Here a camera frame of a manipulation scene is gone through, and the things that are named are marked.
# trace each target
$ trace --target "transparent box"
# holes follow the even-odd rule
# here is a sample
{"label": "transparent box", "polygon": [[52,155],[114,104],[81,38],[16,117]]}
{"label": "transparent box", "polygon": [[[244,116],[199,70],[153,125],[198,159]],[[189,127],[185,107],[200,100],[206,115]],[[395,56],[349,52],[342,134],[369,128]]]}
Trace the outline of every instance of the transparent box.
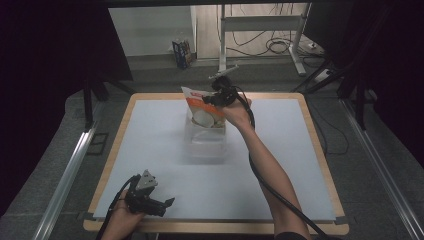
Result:
{"label": "transparent box", "polygon": [[226,152],[224,128],[205,128],[192,122],[193,114],[188,109],[184,142],[190,157],[199,160],[222,160]]}

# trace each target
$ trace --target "human arm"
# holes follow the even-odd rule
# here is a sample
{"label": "human arm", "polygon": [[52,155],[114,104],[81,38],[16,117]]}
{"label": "human arm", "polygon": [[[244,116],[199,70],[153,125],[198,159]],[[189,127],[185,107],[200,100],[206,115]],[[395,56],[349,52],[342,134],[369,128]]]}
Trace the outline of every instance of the human arm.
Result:
{"label": "human arm", "polygon": [[[301,209],[289,177],[256,134],[255,129],[250,124],[249,115],[242,104],[236,100],[233,104],[220,108],[220,110],[225,114],[226,119],[240,131],[252,162],[264,180],[296,208]],[[261,188],[274,220],[274,234],[296,232],[306,239],[311,239],[306,224],[265,187],[261,185]]]}
{"label": "human arm", "polygon": [[125,203],[125,195],[127,191],[123,191],[120,200],[116,203],[109,223],[103,233],[102,240],[121,240],[134,232],[137,224],[146,215],[145,213],[131,213]]}

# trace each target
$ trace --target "metal frame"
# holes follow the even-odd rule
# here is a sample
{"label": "metal frame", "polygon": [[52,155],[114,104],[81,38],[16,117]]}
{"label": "metal frame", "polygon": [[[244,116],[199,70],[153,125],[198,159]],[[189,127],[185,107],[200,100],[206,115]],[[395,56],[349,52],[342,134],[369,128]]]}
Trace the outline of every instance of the metal frame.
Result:
{"label": "metal frame", "polygon": [[[103,110],[104,103],[99,102],[94,109],[94,116],[100,115]],[[61,212],[63,204],[68,197],[69,191],[71,190],[72,184],[74,183],[75,177],[78,173],[81,162],[87,152],[90,141],[93,138],[94,133],[98,125],[98,120],[94,120],[91,128],[87,132],[83,132],[75,147],[75,150],[71,156],[71,159],[66,166],[66,169],[50,199],[49,205],[41,218],[41,221],[35,231],[32,239],[48,239],[56,224],[57,218]]]}
{"label": "metal frame", "polygon": [[305,68],[297,53],[300,38],[305,27],[311,3],[307,3],[302,14],[299,16],[243,16],[225,17],[225,5],[221,5],[221,49],[219,55],[219,70],[225,71],[227,68],[227,56],[225,47],[226,32],[241,31],[296,31],[293,43],[290,43],[289,52],[293,59],[299,76],[306,76]]}
{"label": "metal frame", "polygon": [[354,114],[355,111],[350,101],[340,100],[340,103],[353,127],[353,130],[358,136],[362,147],[366,151],[368,158],[373,164],[375,172],[377,173],[381,183],[386,189],[387,195],[389,195],[390,199],[392,200],[393,205],[398,211],[398,214],[402,219],[409,234],[411,235],[412,239],[424,239],[424,231],[421,223],[419,222],[417,216],[409,205],[408,200],[403,196],[395,180],[387,169],[384,160],[378,154],[378,151],[376,150],[374,144],[369,138],[367,131],[362,130],[361,126],[356,121]]}

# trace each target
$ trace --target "wall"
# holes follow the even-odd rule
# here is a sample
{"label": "wall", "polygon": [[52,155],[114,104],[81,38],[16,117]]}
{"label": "wall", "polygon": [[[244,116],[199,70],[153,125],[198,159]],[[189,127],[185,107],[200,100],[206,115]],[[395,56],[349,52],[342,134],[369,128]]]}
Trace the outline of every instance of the wall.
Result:
{"label": "wall", "polygon": [[126,56],[169,54],[171,41],[180,36],[189,40],[195,52],[193,6],[113,8],[109,12]]}

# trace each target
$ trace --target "forearm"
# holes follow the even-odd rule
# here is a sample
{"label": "forearm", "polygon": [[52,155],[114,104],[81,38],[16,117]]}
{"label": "forearm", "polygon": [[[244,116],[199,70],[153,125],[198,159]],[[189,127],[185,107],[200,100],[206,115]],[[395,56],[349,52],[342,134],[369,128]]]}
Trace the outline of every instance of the forearm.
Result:
{"label": "forearm", "polygon": [[[253,127],[244,125],[239,126],[238,129],[246,142],[253,164],[260,175],[280,195],[286,198],[295,207],[301,209],[288,175],[268,148],[263,144]],[[308,229],[303,221],[263,186],[261,186],[261,188],[274,219],[275,233],[295,231],[304,235],[307,239],[310,239]]]}

